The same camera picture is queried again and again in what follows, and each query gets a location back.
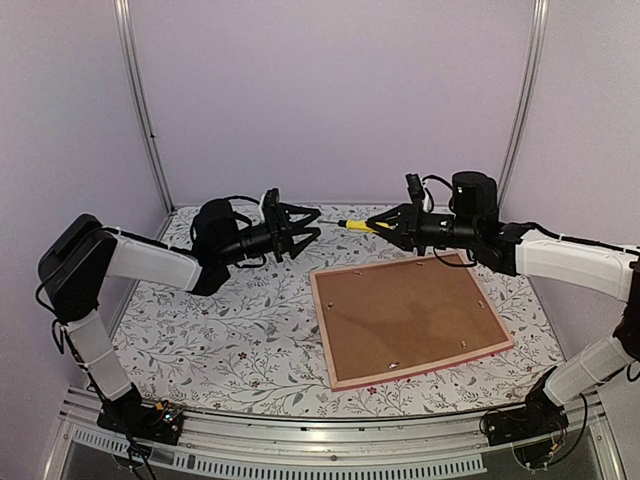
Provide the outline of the yellow handled screwdriver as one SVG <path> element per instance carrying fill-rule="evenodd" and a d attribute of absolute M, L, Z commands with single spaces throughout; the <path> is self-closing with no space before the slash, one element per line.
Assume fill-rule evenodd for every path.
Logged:
<path fill-rule="evenodd" d="M 389 229 L 390 226 L 384 222 L 376 223 L 373 228 L 369 227 L 365 221 L 360 220 L 319 220 L 319 224 L 335 225 L 347 230 L 361 232 L 361 233 L 376 233 L 380 229 Z"/>

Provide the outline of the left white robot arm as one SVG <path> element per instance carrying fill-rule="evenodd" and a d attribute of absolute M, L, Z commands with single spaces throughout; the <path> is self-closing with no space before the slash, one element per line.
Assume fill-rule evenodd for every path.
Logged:
<path fill-rule="evenodd" d="M 316 208 L 283 203 L 278 189 L 256 204 L 259 223 L 237 212 L 232 197 L 205 203 L 194 216 L 191 246 L 181 249 L 82 214 L 38 263 L 35 299 L 52 313 L 51 331 L 60 351 L 69 349 L 86 372 L 111 419 L 128 434 L 148 426 L 151 408 L 122 367 L 99 315 L 99 294 L 108 277 L 156 283 L 208 297 L 230 278 L 231 267 L 261 267 L 296 258 L 321 233 Z"/>

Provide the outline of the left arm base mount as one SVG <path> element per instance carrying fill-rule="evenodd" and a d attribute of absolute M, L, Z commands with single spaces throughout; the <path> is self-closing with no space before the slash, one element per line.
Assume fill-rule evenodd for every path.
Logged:
<path fill-rule="evenodd" d="M 97 426 L 104 430 L 172 446 L 178 444 L 183 425 L 183 411 L 168 401 L 154 405 L 140 400 L 108 401 L 97 419 Z"/>

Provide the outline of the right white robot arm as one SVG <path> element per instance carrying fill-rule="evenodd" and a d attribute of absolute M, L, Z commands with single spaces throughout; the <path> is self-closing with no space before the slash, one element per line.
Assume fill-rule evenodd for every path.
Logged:
<path fill-rule="evenodd" d="M 410 200 L 366 222 L 403 251 L 458 249 L 473 263 L 508 276 L 539 277 L 606 294 L 625 304 L 613 332 L 543 376 L 527 395 L 517 427 L 537 436 L 556 409 L 606 382 L 639 358 L 639 250 L 556 234 L 535 222 L 499 218 L 497 184 L 476 171 L 455 173 L 449 211 L 436 213 L 425 181 L 406 177 Z"/>

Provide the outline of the pink picture frame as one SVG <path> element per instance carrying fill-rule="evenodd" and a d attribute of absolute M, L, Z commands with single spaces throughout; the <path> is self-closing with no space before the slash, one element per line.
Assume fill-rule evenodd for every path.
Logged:
<path fill-rule="evenodd" d="M 450 368 L 515 345 L 460 250 L 314 271 L 310 283 L 334 392 Z"/>

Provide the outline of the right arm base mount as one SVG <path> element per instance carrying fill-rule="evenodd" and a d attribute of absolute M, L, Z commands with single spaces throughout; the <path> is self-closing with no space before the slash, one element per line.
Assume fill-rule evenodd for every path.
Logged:
<path fill-rule="evenodd" d="M 527 470 L 548 468 L 565 445 L 569 421 L 563 408 L 540 404 L 488 409 L 479 430 L 490 446 L 510 444 L 516 462 Z"/>

